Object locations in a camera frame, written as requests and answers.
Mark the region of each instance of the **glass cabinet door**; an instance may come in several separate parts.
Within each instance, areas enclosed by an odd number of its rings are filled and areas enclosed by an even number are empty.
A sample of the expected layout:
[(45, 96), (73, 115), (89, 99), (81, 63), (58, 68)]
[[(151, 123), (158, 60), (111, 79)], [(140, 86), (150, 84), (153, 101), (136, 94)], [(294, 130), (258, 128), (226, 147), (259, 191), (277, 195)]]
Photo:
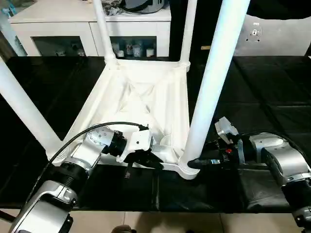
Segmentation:
[(79, 36), (33, 36), (41, 56), (85, 56)]
[(156, 57), (156, 36), (111, 36), (110, 39), (117, 58)]

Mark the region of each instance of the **white wall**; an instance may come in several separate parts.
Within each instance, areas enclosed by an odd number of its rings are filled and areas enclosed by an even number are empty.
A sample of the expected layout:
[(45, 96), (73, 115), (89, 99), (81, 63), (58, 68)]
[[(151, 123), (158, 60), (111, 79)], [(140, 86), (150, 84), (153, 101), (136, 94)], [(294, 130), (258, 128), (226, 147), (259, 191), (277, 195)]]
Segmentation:
[[(251, 41), (253, 29), (261, 30)], [(246, 15), (235, 56), (303, 56), (311, 42), (311, 17), (274, 20)]]

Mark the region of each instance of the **wall outlet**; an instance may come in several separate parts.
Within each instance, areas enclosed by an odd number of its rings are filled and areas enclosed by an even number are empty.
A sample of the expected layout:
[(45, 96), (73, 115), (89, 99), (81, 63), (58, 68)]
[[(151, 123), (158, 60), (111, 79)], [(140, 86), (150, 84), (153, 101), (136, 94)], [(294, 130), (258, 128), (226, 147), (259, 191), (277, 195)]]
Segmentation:
[(253, 23), (249, 28), (249, 33), (247, 33), (246, 41), (260, 42), (262, 36), (262, 27), (259, 23)]

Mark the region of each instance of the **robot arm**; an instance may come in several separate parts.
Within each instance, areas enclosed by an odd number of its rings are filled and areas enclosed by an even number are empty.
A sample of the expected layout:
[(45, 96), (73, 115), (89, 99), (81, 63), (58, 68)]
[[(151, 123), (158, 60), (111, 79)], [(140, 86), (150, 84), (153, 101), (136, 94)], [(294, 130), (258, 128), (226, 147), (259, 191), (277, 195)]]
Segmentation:
[[(73, 219), (69, 212), (77, 203), (78, 194), (98, 164), (101, 153), (117, 157), (117, 161), (142, 162), (154, 165), (161, 160), (151, 151), (152, 136), (149, 130), (132, 133), (125, 139), (122, 133), (100, 127), (87, 133), (71, 155), (56, 167), (51, 178), (45, 181), (26, 203), (13, 222), (11, 233), (68, 233)], [(136, 151), (144, 157), (135, 156)]]
[(225, 117), (215, 128), (220, 139), (208, 143), (206, 154), (188, 165), (265, 163), (292, 207), (297, 225), (311, 232), (311, 170), (302, 152), (289, 139), (273, 133), (239, 135)]

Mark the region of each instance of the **white plastic frame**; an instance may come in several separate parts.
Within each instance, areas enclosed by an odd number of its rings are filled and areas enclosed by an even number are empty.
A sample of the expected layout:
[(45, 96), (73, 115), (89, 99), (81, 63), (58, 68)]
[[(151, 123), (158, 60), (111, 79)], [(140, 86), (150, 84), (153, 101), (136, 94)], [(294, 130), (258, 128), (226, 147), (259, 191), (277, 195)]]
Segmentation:
[[(37, 110), (3, 60), (0, 61), (0, 92), (44, 147), (48, 158), (72, 136), (90, 125), (110, 121), (112, 118), (124, 120), (120, 115), (125, 106), (127, 120), (151, 124), (151, 131), (158, 139), (153, 152), (163, 159), (164, 168), (178, 172), (185, 179), (193, 179), (199, 170), (189, 168), (187, 163), (198, 158), (202, 152), (249, 2), (250, 0), (223, 0), (190, 130), (186, 73), (190, 66), (189, 54), (197, 0), (188, 1), (179, 62), (116, 59), (108, 36), (101, 1), (93, 0), (104, 45), (106, 66), (63, 142)], [(148, 99), (150, 97), (146, 95), (148, 85), (161, 86), (158, 92), (153, 88), (150, 93), (160, 96), (163, 102), (159, 103), (156, 97), (154, 101)], [(127, 98), (132, 98), (135, 104), (128, 104)], [(126, 104), (121, 105), (122, 108), (120, 105), (115, 105), (115, 103), (124, 104), (124, 101)], [(169, 106), (167, 108), (169, 111), (163, 110), (162, 103)], [(145, 112), (132, 114), (131, 107), (137, 109), (137, 113), (146, 111), (146, 114)], [(133, 128), (128, 127), (116, 129), (125, 133), (133, 131)], [(164, 135), (165, 130), (170, 130), (169, 134)], [(66, 156), (64, 152), (55, 160), (55, 163), (62, 162)], [(102, 162), (116, 165), (115, 158), (110, 155), (103, 156)]]

